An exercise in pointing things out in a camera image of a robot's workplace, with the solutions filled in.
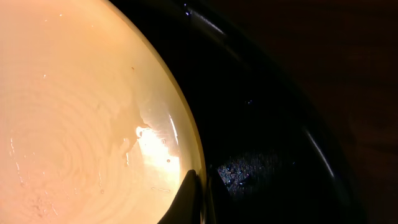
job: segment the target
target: cream colored liquid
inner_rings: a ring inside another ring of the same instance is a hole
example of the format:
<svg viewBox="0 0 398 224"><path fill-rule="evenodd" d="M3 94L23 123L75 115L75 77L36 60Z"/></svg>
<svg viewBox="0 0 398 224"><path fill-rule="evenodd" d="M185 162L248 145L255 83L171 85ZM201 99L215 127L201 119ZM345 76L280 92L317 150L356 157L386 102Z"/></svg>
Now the cream colored liquid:
<svg viewBox="0 0 398 224"><path fill-rule="evenodd" d="M159 221L205 173L174 83L108 2L0 0L0 223Z"/></svg>

